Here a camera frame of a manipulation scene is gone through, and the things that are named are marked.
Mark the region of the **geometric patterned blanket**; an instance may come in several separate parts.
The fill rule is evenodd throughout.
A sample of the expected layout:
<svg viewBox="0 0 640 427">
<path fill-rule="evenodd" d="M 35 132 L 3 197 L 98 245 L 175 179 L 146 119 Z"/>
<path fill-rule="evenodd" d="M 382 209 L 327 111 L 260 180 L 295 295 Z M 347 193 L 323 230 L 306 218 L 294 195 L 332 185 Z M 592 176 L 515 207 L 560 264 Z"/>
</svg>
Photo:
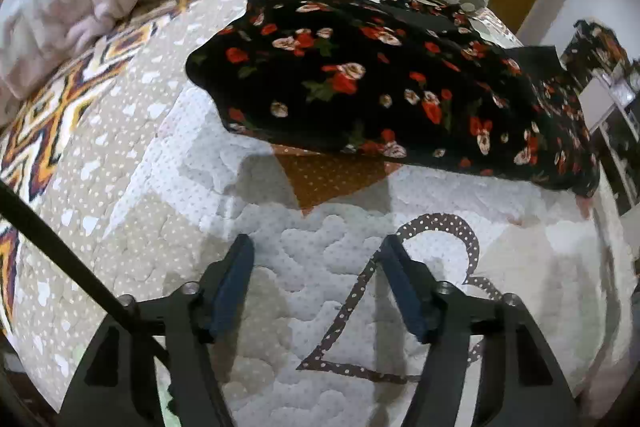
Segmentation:
<svg viewBox="0 0 640 427">
<path fill-rule="evenodd" d="M 1 178 L 115 294 L 162 285 L 156 236 L 127 235 L 158 135 L 188 80 L 202 0 L 144 6 L 69 62 L 1 140 Z"/>
</svg>

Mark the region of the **black red floral garment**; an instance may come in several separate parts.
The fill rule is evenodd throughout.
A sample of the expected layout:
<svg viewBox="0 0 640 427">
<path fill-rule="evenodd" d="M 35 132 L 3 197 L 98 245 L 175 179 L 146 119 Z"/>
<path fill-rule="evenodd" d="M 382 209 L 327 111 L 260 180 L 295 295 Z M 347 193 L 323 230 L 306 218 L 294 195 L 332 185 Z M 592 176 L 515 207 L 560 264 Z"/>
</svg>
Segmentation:
<svg viewBox="0 0 640 427">
<path fill-rule="evenodd" d="M 548 46 L 506 49 L 457 5 L 246 0 L 186 59 L 224 127 L 319 153 L 529 181 L 599 184 L 574 80 Z"/>
</svg>

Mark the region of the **quilted heart patchwork bedspread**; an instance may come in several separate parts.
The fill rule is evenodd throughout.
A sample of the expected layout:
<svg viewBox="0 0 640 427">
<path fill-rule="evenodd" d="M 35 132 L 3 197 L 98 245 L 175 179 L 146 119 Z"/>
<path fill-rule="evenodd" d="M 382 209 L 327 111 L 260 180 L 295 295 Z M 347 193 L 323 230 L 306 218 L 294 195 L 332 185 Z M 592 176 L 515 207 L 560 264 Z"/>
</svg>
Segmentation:
<svg viewBox="0 0 640 427">
<path fill-rule="evenodd" d="M 244 3 L 202 0 L 188 55 Z M 519 295 L 587 421 L 634 370 L 636 278 L 607 183 L 582 213 L 572 193 L 527 182 L 273 146 L 224 130 L 189 80 L 156 147 L 125 232 L 157 237 L 151 259 L 164 277 L 152 293 L 122 294 L 167 295 L 238 234 L 253 239 L 242 321 L 214 356 L 241 426 L 400 424 L 426 349 L 405 331 L 374 263 L 390 233 L 472 296 Z"/>
</svg>

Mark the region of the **cluttered clothes rack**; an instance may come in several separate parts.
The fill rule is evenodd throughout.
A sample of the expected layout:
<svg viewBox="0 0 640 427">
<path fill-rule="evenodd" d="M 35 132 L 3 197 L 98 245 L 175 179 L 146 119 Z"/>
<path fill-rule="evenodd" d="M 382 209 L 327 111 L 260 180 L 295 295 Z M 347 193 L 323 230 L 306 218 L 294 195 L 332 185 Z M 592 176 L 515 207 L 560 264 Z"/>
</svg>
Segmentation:
<svg viewBox="0 0 640 427">
<path fill-rule="evenodd" d="M 627 52 L 611 28 L 595 20 L 578 20 L 574 29 L 561 61 L 578 82 L 587 82 L 596 69 L 614 72 L 618 65 L 629 65 Z"/>
</svg>

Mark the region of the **white shelf unit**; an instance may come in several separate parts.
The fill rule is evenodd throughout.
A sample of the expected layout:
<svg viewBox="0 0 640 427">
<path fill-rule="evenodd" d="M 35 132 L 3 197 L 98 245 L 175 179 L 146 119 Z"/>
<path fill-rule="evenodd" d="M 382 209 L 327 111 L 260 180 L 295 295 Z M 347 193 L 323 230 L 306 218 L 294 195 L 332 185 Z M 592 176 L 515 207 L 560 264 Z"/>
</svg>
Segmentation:
<svg viewBox="0 0 640 427">
<path fill-rule="evenodd" d="M 639 92 L 596 69 L 579 101 L 618 213 L 626 215 L 639 204 Z"/>
</svg>

